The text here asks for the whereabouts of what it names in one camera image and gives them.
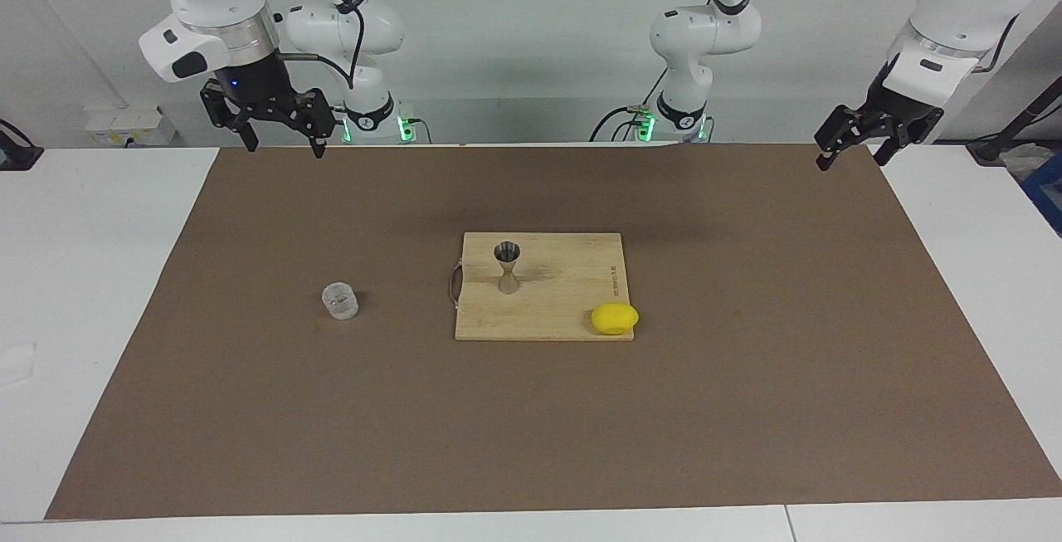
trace clear glass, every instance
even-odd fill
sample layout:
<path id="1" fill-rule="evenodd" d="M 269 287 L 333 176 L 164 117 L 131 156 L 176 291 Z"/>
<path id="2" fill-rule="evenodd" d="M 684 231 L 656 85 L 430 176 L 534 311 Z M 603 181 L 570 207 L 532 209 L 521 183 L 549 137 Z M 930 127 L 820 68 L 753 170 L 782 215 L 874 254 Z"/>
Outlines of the clear glass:
<path id="1" fill-rule="evenodd" d="M 325 287 L 321 300 L 336 320 L 349 320 L 358 315 L 358 298 L 346 283 L 332 283 Z"/>

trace brown mat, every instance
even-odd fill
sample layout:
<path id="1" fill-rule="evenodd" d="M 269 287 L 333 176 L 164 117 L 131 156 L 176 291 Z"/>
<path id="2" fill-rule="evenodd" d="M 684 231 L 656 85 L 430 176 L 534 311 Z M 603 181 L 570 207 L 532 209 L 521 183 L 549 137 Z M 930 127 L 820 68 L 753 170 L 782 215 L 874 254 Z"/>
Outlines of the brown mat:
<path id="1" fill-rule="evenodd" d="M 223 150 L 48 518 L 1062 496 L 868 153 L 815 155 Z M 622 233 L 636 341 L 456 342 L 469 231 Z"/>

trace white electrical box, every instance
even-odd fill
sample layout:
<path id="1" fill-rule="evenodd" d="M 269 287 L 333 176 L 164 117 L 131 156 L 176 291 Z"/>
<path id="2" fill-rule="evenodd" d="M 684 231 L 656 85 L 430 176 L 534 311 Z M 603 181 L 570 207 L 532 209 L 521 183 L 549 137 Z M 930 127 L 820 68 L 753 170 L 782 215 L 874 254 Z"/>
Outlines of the white electrical box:
<path id="1" fill-rule="evenodd" d="M 157 108 L 91 111 L 85 131 L 92 143 L 104 148 L 169 146 L 177 133 Z"/>

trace green light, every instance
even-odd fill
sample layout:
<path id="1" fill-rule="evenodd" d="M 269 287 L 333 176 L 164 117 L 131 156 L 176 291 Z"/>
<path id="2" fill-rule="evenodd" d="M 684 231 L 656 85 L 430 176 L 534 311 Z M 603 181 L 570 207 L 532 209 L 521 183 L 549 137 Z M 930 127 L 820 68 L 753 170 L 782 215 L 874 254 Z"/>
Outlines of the green light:
<path id="1" fill-rule="evenodd" d="M 656 117 L 652 112 L 646 112 L 641 126 L 638 126 L 638 138 L 641 141 L 650 141 L 653 138 L 653 130 L 656 128 Z"/>
<path id="2" fill-rule="evenodd" d="M 409 121 L 401 117 L 398 117 L 398 134 L 401 136 L 402 143 L 413 139 L 413 126 L 410 126 Z"/>

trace wooden cutting board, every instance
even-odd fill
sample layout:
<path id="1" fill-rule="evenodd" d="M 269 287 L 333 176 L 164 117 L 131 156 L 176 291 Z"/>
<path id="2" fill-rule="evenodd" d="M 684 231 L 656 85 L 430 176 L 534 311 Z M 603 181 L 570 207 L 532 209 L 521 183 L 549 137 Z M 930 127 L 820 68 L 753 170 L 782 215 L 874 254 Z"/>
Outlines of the wooden cutting board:
<path id="1" fill-rule="evenodd" d="M 494 248 L 520 247 L 515 293 L 498 290 Z M 634 333 L 600 335 L 590 312 L 630 303 L 618 233 L 466 233 L 464 276 L 455 338 L 459 341 L 632 341 Z"/>

